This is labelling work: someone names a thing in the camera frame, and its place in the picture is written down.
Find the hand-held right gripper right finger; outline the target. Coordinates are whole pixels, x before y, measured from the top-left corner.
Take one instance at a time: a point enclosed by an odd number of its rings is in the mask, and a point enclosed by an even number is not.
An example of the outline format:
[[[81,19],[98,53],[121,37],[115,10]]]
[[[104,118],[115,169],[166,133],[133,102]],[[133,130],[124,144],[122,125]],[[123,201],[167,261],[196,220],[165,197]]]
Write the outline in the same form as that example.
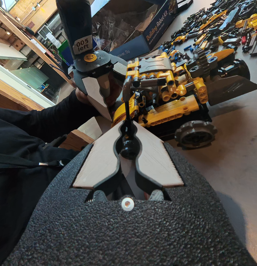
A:
[[[164,142],[137,122],[133,125],[136,127],[134,137],[140,146],[135,160],[137,186],[149,195],[154,190],[184,186]]]

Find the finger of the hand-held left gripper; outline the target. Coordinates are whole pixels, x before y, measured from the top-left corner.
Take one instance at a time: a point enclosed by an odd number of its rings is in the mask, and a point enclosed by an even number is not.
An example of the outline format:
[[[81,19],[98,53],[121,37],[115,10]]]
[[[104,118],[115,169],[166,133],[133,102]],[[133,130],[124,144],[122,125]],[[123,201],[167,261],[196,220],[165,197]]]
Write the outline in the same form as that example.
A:
[[[105,101],[105,96],[102,93],[110,95],[110,88],[102,88],[96,78],[86,77],[82,78],[84,87],[87,92],[87,98],[90,103],[97,109],[97,111],[107,120],[112,122],[112,117],[109,111],[109,107]]]
[[[113,60],[113,77],[117,83],[124,83],[127,73],[127,61]]]

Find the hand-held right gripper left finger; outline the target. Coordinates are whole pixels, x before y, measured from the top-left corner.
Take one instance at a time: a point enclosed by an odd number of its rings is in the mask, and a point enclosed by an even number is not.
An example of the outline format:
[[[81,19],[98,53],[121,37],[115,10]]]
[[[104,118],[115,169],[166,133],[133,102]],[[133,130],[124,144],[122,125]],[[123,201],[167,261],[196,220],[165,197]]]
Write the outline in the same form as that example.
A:
[[[122,121],[94,141],[73,188],[101,190],[106,195],[115,191],[121,178],[120,159],[116,144],[121,138]]]

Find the black long axle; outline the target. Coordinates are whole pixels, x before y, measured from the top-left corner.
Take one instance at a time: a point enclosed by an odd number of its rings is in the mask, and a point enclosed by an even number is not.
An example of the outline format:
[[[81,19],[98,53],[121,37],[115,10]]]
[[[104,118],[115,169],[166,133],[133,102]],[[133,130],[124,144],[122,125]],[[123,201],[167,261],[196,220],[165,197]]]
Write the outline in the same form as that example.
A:
[[[139,154],[140,146],[135,137],[137,128],[130,117],[129,101],[125,101],[126,117],[124,124],[121,127],[122,132],[122,148],[120,155],[128,160],[134,161]]]

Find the yellow toy vehicle model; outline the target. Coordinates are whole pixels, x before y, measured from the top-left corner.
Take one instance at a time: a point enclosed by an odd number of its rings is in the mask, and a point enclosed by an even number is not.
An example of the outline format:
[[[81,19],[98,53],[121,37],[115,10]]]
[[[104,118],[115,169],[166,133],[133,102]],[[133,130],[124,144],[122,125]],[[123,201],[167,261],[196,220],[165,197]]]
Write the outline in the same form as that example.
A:
[[[186,148],[209,145],[217,134],[207,104],[214,106],[257,90],[244,60],[233,49],[201,48],[181,62],[160,55],[128,61],[132,76],[130,117],[161,140]]]

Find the person's left forearm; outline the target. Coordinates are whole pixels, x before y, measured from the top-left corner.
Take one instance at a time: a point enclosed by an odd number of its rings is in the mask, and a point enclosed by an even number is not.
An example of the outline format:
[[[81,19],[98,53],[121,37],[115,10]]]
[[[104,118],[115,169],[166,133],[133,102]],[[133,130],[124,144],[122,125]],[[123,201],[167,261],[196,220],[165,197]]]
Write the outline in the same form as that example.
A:
[[[41,111],[16,111],[0,108],[0,119],[46,143],[69,134],[93,117],[100,116],[95,107],[81,102],[73,90],[53,107]]]

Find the grey desk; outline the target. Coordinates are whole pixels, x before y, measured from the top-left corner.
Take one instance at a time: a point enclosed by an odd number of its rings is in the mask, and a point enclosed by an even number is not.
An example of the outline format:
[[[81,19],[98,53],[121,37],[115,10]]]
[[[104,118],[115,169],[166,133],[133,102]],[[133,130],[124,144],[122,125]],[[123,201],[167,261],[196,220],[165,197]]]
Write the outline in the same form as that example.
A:
[[[237,49],[257,83],[257,57]],[[167,142],[207,179],[224,205],[237,235],[257,262],[257,90],[209,108],[218,129],[215,141],[200,149]]]

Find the person's left hand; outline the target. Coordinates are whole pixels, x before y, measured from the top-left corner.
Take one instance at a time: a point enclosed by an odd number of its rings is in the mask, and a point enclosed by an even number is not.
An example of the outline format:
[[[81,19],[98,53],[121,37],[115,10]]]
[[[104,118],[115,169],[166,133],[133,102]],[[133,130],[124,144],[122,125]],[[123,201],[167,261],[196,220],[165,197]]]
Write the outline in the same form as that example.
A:
[[[109,111],[112,116],[112,111],[113,111],[115,102],[122,92],[122,87],[120,86],[119,83],[117,83],[112,73],[105,74],[97,78],[97,80],[101,87],[101,91],[103,91],[102,88],[105,88],[105,89],[110,88],[110,95],[107,95],[105,93],[102,93],[102,94],[105,96],[105,101],[109,107]],[[81,78],[80,85],[84,85],[82,78]],[[76,88],[75,94],[76,94],[77,99],[83,104],[93,106],[87,98],[87,92],[86,92],[85,87],[83,88],[85,92],[82,92],[79,88]]]

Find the green plastic bin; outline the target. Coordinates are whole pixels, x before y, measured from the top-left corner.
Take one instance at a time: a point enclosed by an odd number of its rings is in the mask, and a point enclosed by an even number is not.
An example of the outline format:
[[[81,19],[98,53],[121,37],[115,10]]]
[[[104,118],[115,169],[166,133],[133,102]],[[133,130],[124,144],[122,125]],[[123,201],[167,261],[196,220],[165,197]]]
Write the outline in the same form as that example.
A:
[[[57,50],[58,50],[58,52],[60,53],[60,54],[62,54],[62,52],[63,51],[65,51],[65,50],[67,50],[69,48],[69,44],[68,44],[68,41],[67,40],[65,40],[58,48],[57,48]]]

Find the dark blue kit box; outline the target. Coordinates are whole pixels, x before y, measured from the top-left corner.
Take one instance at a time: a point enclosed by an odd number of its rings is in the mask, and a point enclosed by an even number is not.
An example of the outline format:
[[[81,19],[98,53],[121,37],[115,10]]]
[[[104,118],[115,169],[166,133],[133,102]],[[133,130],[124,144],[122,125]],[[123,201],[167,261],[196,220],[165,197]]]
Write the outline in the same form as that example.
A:
[[[91,4],[91,15],[92,17],[102,7],[104,7],[111,0],[95,0]],[[125,3],[130,3],[133,0],[123,0]],[[123,44],[122,46],[115,48],[113,51],[108,53],[120,57],[126,61],[131,58],[149,53],[160,40],[168,26],[175,19],[178,12],[177,1],[174,0],[163,0],[163,1],[145,1],[152,4],[160,5],[158,11],[144,30],[144,32],[134,38],[133,40]]]

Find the blue plastic bin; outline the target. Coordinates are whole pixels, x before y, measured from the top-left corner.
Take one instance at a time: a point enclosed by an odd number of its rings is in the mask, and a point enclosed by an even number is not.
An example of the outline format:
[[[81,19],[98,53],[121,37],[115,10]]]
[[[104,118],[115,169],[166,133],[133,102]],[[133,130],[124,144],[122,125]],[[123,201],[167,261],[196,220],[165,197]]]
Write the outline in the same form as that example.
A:
[[[66,60],[66,62],[69,64],[69,65],[73,65],[74,63],[74,59],[72,57],[72,54],[71,54],[71,51],[70,51],[70,48],[67,47],[65,48],[61,54],[63,55],[64,59]]]

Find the clear plastic bag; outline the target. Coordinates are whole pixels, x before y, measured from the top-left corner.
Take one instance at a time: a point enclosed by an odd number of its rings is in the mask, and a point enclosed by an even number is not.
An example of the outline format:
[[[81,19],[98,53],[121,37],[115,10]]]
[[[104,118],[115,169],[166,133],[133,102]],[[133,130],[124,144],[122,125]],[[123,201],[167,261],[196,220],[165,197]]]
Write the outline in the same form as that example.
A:
[[[92,17],[93,40],[106,52],[140,36],[160,5],[145,1],[110,1]]]

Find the small black box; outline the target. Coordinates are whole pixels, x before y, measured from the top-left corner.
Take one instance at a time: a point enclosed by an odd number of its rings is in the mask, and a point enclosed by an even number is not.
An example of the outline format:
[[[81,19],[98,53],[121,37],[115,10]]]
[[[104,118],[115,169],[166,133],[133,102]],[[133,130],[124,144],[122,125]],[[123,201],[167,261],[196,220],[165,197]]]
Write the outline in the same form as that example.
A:
[[[177,1],[178,11],[182,12],[190,7],[193,4],[193,0],[184,0],[184,1]]]

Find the pile of mixed coloured pieces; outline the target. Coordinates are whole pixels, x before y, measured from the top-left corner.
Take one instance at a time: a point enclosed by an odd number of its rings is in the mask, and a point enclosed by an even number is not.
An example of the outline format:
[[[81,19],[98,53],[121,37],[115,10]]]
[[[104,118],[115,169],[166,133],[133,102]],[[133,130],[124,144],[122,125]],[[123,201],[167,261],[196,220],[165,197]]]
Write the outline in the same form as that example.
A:
[[[257,38],[257,14],[247,19],[239,20],[239,9],[234,9],[226,15],[226,11],[213,15],[204,24],[192,23],[189,27],[182,26],[176,30],[169,41],[163,42],[155,50],[166,52],[169,58],[180,62],[185,57],[180,52],[174,52],[176,46],[193,39],[193,44],[185,47],[184,51],[194,52],[201,48],[215,52],[220,46],[223,49],[237,51],[242,46],[242,52],[248,53],[255,49]]]

